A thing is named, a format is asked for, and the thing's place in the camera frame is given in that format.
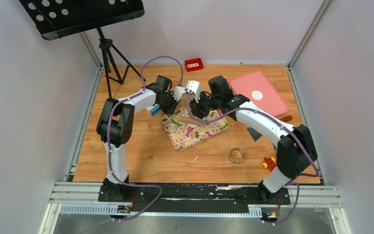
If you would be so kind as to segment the wooden rolling pin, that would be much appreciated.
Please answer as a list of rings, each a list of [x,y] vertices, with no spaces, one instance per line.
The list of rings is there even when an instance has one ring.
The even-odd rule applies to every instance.
[[[197,121],[195,118],[188,116],[188,115],[181,115],[180,121],[184,123],[192,123],[196,125],[205,125],[206,123],[203,123],[202,121]]]

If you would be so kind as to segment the white dough ball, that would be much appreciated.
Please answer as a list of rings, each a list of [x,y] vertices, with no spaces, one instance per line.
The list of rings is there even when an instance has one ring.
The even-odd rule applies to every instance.
[[[187,123],[187,125],[188,125],[189,127],[191,127],[191,128],[196,128],[196,127],[198,127],[198,125],[196,125],[196,124],[192,124],[192,123]]]

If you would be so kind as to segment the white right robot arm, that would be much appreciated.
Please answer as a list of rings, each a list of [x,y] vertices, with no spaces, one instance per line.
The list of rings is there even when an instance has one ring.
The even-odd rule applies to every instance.
[[[188,111],[197,121],[204,122],[211,110],[220,110],[223,117],[229,116],[256,130],[276,149],[276,167],[259,184],[262,202],[272,203],[278,191],[297,177],[305,176],[309,166],[315,170],[313,177],[320,175],[315,165],[316,147],[307,126],[296,127],[268,114],[246,96],[234,94],[222,76],[212,78],[208,84],[210,93],[203,91],[198,81],[189,80],[186,84],[186,93],[194,96]]]

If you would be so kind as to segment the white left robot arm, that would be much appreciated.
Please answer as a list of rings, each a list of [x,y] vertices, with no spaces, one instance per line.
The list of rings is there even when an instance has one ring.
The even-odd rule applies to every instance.
[[[126,144],[132,135],[134,116],[155,104],[164,113],[174,114],[185,89],[182,85],[171,88],[171,84],[169,78],[158,76],[154,83],[144,85],[131,96],[105,101],[96,128],[107,152],[108,172],[101,187],[103,194],[110,193],[117,201],[129,197]]]

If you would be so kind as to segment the floral yellow tray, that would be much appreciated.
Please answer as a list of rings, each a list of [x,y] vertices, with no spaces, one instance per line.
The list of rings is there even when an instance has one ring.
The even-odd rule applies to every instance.
[[[207,123],[198,125],[196,128],[191,128],[186,123],[181,122],[181,115],[189,116],[186,107],[177,109],[173,115],[163,115],[160,118],[170,142],[177,151],[185,150],[229,128],[229,122],[226,118],[219,118],[222,115],[220,110],[210,111],[209,115],[205,117]],[[208,123],[208,121],[214,119],[218,119],[218,121]]]

